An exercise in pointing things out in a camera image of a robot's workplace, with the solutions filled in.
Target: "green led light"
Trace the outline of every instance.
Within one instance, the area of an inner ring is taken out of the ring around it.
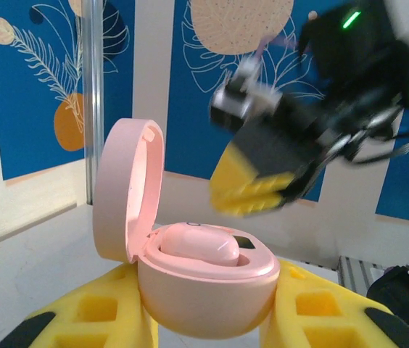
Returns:
[[[355,21],[356,18],[358,18],[358,16],[361,14],[360,11],[356,11],[355,13],[353,13],[350,18],[347,19],[347,21],[343,24],[343,29],[348,28],[351,23],[353,23]]]

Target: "white table surface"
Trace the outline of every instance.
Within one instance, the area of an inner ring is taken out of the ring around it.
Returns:
[[[0,243],[0,341],[30,313],[119,265],[98,256],[91,207],[81,206]],[[337,282],[336,272],[299,263]],[[161,348],[258,347],[257,331],[200,341],[160,329]]]

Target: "metal pole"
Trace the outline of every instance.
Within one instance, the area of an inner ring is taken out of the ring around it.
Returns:
[[[103,9],[105,0],[83,0],[83,119],[87,204],[94,199],[96,171],[104,145]]]

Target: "robotic arm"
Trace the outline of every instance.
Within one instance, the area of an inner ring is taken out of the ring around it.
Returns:
[[[211,122],[234,134],[210,181],[217,211],[245,216],[294,202],[337,157],[367,165],[409,152],[407,142],[358,158],[368,138],[409,138],[393,124],[409,109],[409,45],[395,38],[384,0],[354,0],[309,21],[299,57],[308,44],[329,82],[324,100],[304,104],[259,83],[258,52],[212,96]]]

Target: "pink earbud case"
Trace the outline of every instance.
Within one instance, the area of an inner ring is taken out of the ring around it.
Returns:
[[[164,327],[202,339],[241,336],[270,312],[280,263],[254,236],[231,228],[176,223],[152,231],[164,156],[154,121],[116,122],[96,178],[96,250],[138,263],[143,305]]]

